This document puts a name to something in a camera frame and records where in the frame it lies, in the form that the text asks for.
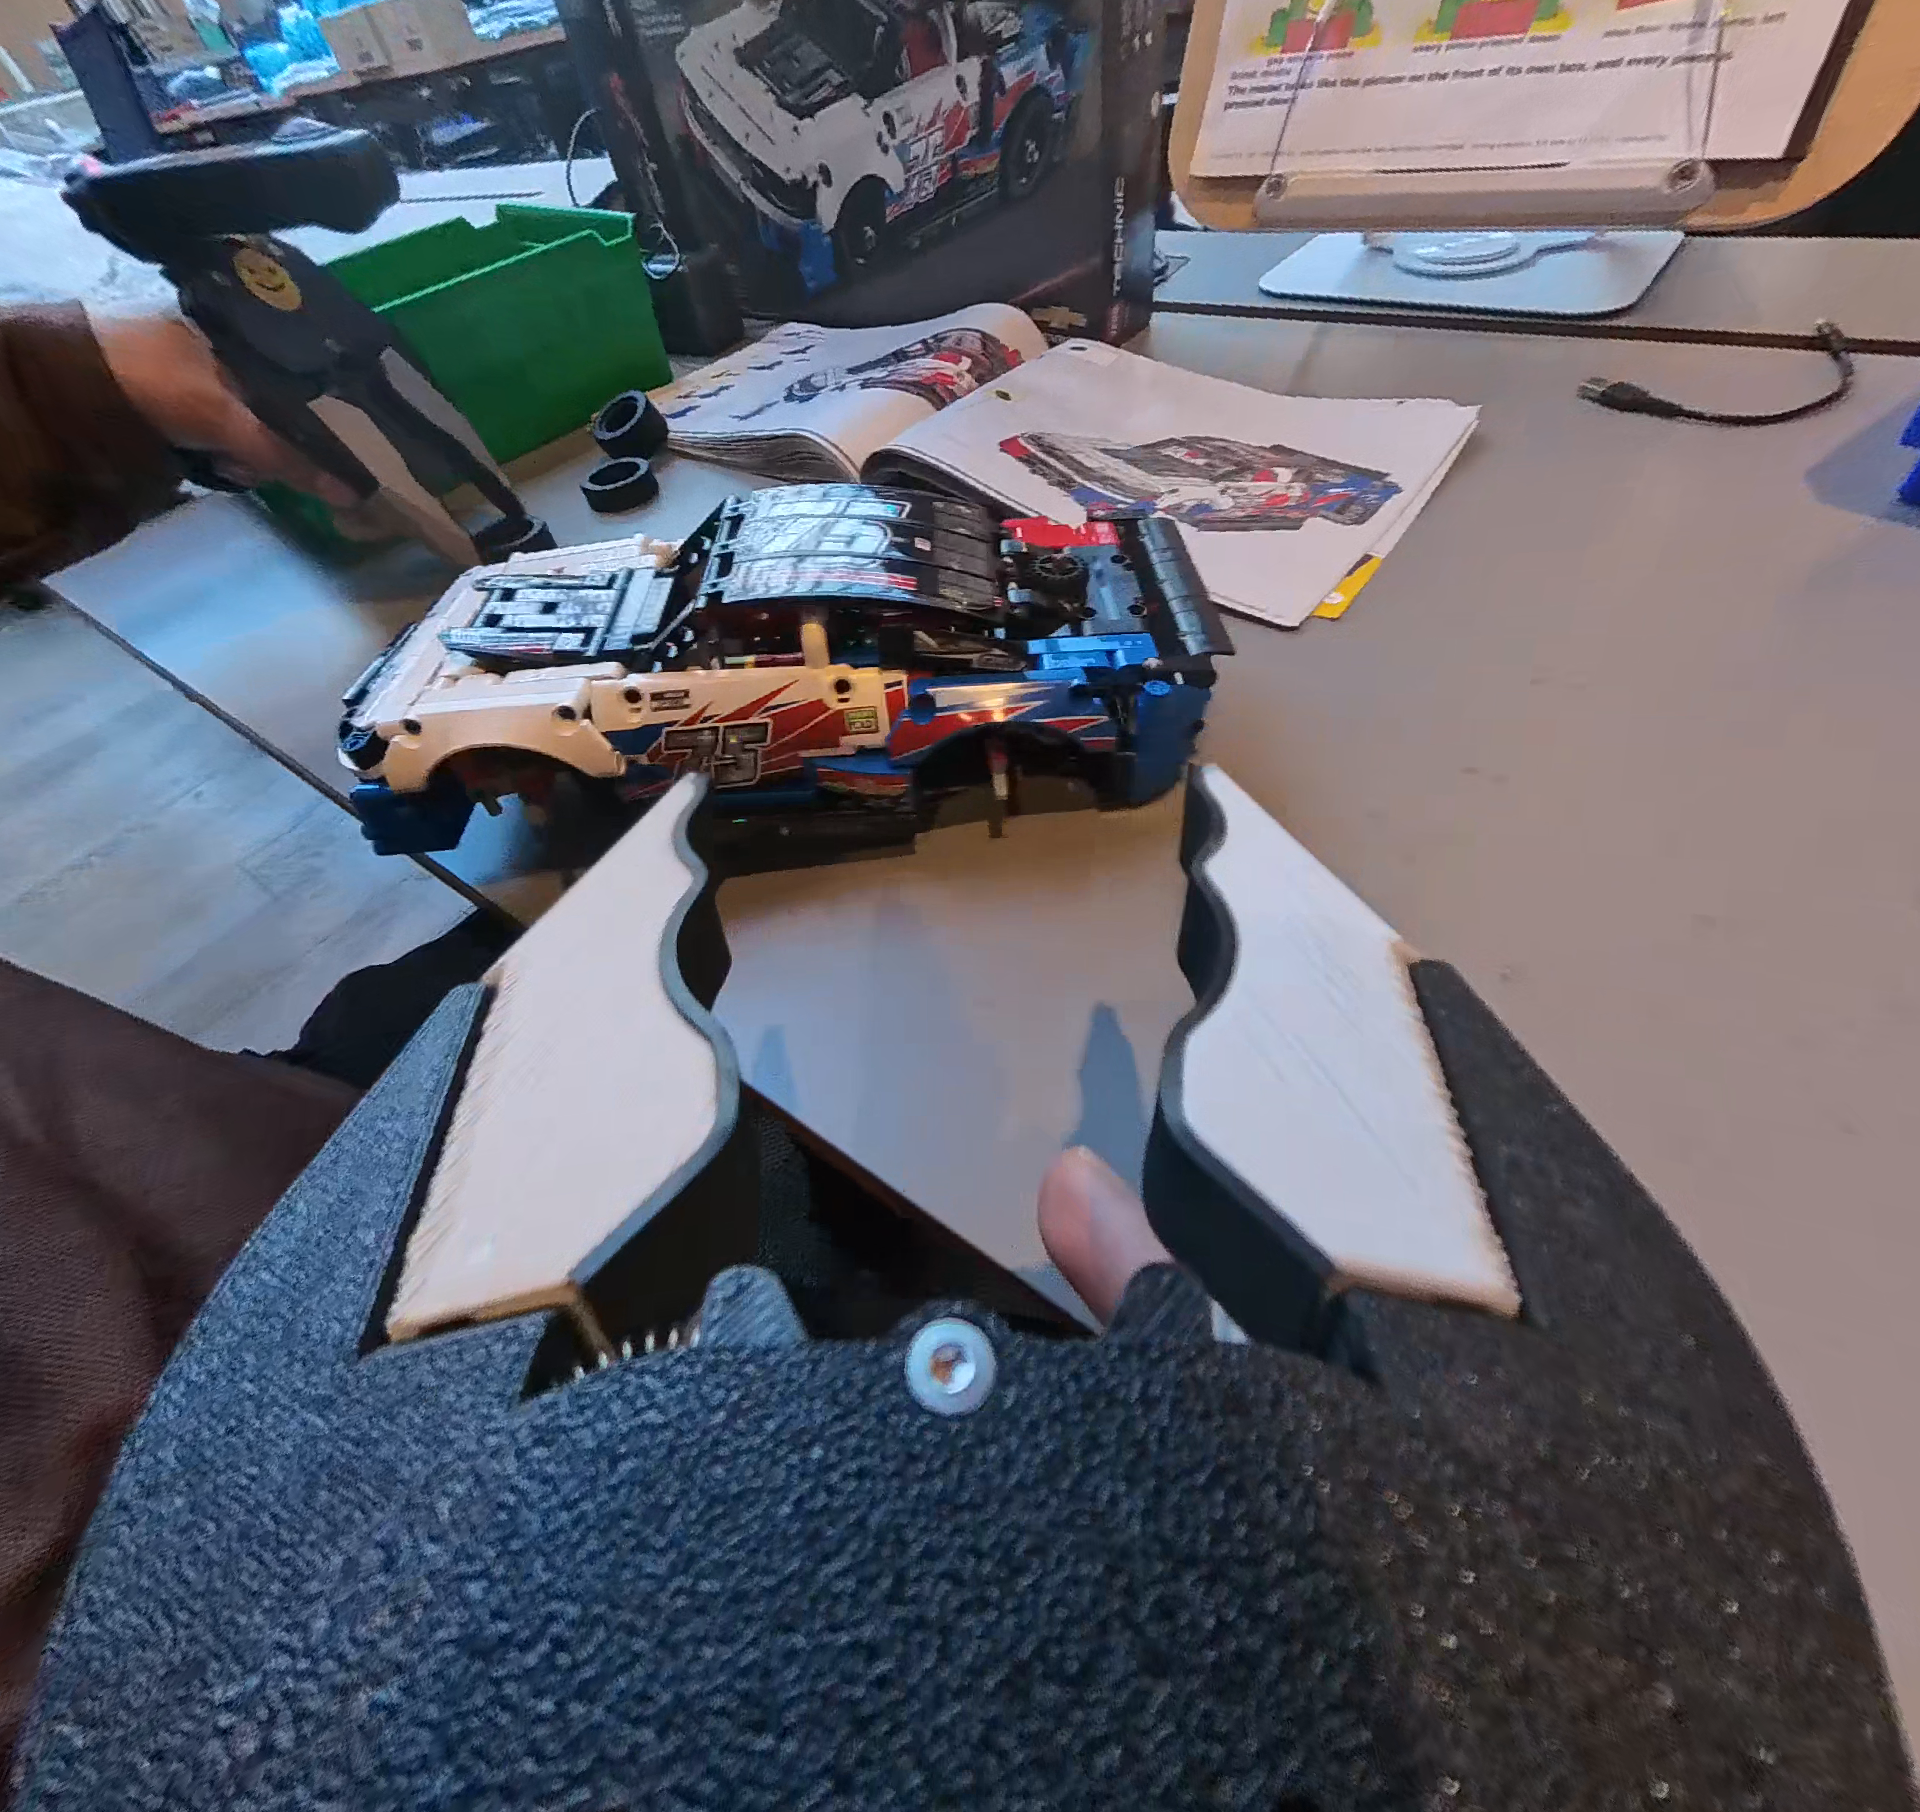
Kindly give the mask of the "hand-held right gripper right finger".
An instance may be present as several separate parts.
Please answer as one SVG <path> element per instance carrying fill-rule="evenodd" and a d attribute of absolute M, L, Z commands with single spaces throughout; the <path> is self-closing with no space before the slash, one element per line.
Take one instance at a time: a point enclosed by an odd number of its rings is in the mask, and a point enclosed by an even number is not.
<path fill-rule="evenodd" d="M 1227 1314 L 1349 1292 L 1518 1314 L 1404 934 L 1213 765 L 1181 865 L 1193 1005 L 1144 1159 L 1164 1245 Z"/>

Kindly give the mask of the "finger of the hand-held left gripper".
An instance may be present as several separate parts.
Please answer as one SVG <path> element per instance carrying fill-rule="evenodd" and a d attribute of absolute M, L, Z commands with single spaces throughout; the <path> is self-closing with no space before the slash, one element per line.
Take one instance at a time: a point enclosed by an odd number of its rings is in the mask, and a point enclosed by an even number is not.
<path fill-rule="evenodd" d="M 373 474 L 373 501 L 353 509 L 349 537 L 408 535 L 451 566 L 479 566 L 473 533 L 485 525 L 485 501 L 469 486 L 442 492 L 420 480 L 390 436 L 379 399 L 381 385 L 328 375 L 310 401 L 318 423 Z"/>
<path fill-rule="evenodd" d="M 469 486 L 493 509 L 495 525 L 530 525 L 505 468 L 404 344 L 381 348 L 379 381 L 390 436 L 420 480 L 442 492 Z"/>

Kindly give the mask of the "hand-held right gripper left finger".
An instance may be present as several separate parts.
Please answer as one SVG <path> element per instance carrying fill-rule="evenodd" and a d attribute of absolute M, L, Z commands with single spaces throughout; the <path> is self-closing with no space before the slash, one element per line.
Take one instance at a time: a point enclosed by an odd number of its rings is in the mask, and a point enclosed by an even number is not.
<path fill-rule="evenodd" d="M 560 1314 L 583 1345 L 638 1345 L 686 1312 L 672 1255 L 642 1239 L 743 1117 L 713 1013 L 731 960 L 693 842 L 709 789 L 680 779 L 487 974 L 392 1343 Z"/>

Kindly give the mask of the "toy brick race car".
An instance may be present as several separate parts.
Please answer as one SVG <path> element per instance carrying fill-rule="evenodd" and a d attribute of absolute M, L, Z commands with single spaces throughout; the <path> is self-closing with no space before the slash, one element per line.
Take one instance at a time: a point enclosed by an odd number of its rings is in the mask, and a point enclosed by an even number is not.
<path fill-rule="evenodd" d="M 1140 808 L 1179 783 L 1234 653 L 1179 525 L 1010 515 L 926 490 L 733 495 L 463 574 L 347 690 L 337 749 L 381 854 L 459 846 L 566 777 L 646 808 L 688 775 L 749 818 L 920 828 L 1022 773 Z"/>

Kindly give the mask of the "person's left forearm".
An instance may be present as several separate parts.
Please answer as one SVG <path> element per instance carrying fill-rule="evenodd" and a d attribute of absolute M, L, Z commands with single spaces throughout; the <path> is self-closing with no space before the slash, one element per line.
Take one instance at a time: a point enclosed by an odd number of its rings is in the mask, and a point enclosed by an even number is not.
<path fill-rule="evenodd" d="M 3 586 L 107 551 L 186 495 L 174 448 L 109 372 L 80 305 L 5 307 Z"/>

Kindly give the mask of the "grey desk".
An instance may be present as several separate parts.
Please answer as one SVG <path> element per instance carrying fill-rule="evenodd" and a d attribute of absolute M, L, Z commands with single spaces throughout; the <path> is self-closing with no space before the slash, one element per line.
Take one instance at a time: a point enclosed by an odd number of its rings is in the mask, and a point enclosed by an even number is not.
<path fill-rule="evenodd" d="M 1571 1092 L 1746 1320 L 1917 1731 L 1913 240 L 1693 240 L 1620 330 L 1276 316 L 1197 236 L 1164 360 L 1480 409 L 1215 755 Z"/>

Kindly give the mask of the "person's left hand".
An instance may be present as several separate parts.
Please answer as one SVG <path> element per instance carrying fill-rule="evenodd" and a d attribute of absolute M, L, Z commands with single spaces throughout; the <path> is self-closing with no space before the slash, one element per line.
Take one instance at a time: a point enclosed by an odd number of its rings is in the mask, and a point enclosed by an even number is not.
<path fill-rule="evenodd" d="M 357 494 L 270 429 L 245 401 L 208 340 L 182 316 L 99 318 L 93 334 L 131 405 L 174 448 L 204 454 L 233 486 L 288 486 L 349 507 Z"/>

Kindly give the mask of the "person's right hand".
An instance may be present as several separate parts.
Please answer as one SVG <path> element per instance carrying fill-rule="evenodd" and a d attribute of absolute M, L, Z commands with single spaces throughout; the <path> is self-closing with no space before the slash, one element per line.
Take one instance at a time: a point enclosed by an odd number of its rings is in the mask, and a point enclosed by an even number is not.
<path fill-rule="evenodd" d="M 1101 1326 L 1114 1320 L 1142 1271 L 1173 1265 L 1140 1194 L 1083 1145 L 1061 1151 L 1048 1166 L 1038 1223 L 1051 1263 Z"/>

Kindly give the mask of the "green container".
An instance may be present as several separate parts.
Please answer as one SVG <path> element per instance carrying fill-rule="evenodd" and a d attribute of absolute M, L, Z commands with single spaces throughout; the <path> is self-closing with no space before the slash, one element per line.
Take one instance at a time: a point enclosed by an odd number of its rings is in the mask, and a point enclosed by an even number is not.
<path fill-rule="evenodd" d="M 589 423 L 672 370 L 652 279 L 623 214 L 510 198 L 475 222 L 408 200 L 406 232 L 322 257 L 385 318 L 497 462 Z"/>

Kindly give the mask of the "wooden workbench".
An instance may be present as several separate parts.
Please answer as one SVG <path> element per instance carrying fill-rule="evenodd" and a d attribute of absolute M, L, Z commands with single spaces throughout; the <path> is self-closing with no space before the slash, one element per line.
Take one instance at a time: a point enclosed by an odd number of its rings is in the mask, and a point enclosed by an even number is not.
<path fill-rule="evenodd" d="M 172 104 L 154 128 L 164 145 L 196 149 L 267 137 L 306 116 L 373 130 L 406 165 L 436 169 L 554 157 L 570 135 L 568 112 L 583 102 L 577 61 L 556 23 L 412 76 L 337 74 L 286 96 Z"/>

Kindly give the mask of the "background cardboard box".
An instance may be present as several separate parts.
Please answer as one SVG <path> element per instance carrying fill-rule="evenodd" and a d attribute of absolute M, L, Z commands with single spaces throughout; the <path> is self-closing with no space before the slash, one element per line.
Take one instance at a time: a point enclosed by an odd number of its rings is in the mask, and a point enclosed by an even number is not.
<path fill-rule="evenodd" d="M 481 57 L 489 49 L 467 0 L 373 0 L 320 19 L 343 74 L 418 76 Z"/>

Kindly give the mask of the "black toy car box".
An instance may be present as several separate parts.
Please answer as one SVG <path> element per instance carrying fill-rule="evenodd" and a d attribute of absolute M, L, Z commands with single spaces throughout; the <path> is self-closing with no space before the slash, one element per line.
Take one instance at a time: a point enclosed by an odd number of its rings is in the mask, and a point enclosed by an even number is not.
<path fill-rule="evenodd" d="M 636 238 L 721 318 L 1150 322 L 1168 0 L 558 0 Z"/>

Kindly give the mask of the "open instruction booklet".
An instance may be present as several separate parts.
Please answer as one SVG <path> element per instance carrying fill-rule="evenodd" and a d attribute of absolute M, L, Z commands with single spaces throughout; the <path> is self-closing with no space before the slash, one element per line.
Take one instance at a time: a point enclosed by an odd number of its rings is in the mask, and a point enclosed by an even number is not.
<path fill-rule="evenodd" d="M 1476 433 L 1445 399 L 1270 393 L 1012 305 L 900 326 L 786 322 L 654 393 L 672 446 L 768 480 L 865 480 L 1083 525 L 1166 513 L 1213 600 L 1339 619 Z"/>

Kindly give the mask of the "white stand base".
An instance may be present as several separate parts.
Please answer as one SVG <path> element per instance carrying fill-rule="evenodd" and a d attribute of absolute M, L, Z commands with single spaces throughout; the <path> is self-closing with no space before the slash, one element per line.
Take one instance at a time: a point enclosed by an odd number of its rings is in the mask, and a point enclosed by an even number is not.
<path fill-rule="evenodd" d="M 1642 303 L 1685 242 L 1671 230 L 1325 234 L 1258 287 L 1295 307 L 1612 318 Z"/>

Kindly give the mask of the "instruction sign board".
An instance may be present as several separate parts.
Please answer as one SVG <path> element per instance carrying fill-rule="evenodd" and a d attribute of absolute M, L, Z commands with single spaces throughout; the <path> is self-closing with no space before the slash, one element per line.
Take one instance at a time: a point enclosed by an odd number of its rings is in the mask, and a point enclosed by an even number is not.
<path fill-rule="evenodd" d="M 1805 226 L 1917 118 L 1917 0 L 1195 0 L 1217 230 Z"/>

